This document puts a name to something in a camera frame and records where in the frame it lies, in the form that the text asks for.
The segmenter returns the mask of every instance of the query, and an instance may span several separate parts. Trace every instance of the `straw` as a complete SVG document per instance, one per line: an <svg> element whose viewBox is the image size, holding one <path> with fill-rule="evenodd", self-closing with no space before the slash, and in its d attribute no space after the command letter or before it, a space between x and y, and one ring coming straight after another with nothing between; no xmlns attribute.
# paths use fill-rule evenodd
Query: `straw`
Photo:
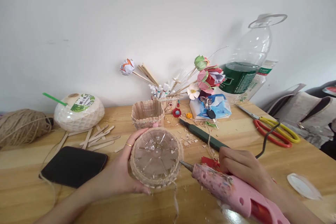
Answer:
<svg viewBox="0 0 336 224"><path fill-rule="evenodd" d="M60 100L56 99L55 97L51 96L50 94L43 93L43 95L45 95L45 96L49 97L50 99L52 99L52 100L54 100L54 101L56 101L56 102L58 102L58 103L61 103L61 104L62 104L62 105L64 105L64 106L66 106L66 105L67 105L67 103L64 103L64 102L62 102L62 101L60 101Z"/></svg>

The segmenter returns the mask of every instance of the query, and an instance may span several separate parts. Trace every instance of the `small red flower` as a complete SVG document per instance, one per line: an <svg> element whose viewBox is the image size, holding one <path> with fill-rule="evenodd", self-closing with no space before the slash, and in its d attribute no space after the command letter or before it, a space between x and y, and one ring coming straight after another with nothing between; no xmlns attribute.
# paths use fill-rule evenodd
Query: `small red flower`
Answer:
<svg viewBox="0 0 336 224"><path fill-rule="evenodd" d="M174 117L179 117L181 115L181 110L179 108L174 108L173 109L173 116Z"/></svg>

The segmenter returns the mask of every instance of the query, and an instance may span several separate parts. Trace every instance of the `coconut label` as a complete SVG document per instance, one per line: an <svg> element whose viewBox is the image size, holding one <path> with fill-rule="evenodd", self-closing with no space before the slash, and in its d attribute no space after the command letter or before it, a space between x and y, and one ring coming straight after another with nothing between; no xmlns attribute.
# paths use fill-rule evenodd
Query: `coconut label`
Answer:
<svg viewBox="0 0 336 224"><path fill-rule="evenodd" d="M90 107L95 101L95 97L90 94L82 94L71 107L73 112L82 112Z"/></svg>

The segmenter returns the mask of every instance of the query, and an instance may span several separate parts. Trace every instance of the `black cable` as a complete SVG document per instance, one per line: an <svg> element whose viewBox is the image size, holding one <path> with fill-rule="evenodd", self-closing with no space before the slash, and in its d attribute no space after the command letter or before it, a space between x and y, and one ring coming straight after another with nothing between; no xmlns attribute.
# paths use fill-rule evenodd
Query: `black cable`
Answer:
<svg viewBox="0 0 336 224"><path fill-rule="evenodd" d="M265 149L266 149L266 142L267 142L267 138L268 138L268 136L277 128L277 127L279 127L280 126L280 124L281 124L281 122L278 122L278 124L277 125L275 125L270 131L268 131L267 133L266 133L266 135L265 135L265 137L264 137L264 142L262 143L262 151L255 157L255 158L260 158L261 157L261 155L265 152Z"/></svg>

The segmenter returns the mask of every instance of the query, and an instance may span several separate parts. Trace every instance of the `smartphone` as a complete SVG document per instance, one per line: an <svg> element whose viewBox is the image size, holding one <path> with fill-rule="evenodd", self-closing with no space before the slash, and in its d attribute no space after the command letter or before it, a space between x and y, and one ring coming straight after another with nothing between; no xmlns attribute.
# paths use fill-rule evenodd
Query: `smartphone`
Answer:
<svg viewBox="0 0 336 224"><path fill-rule="evenodd" d="M108 156L103 153L65 146L43 168L41 174L51 182L78 188L101 172L107 159Z"/></svg>

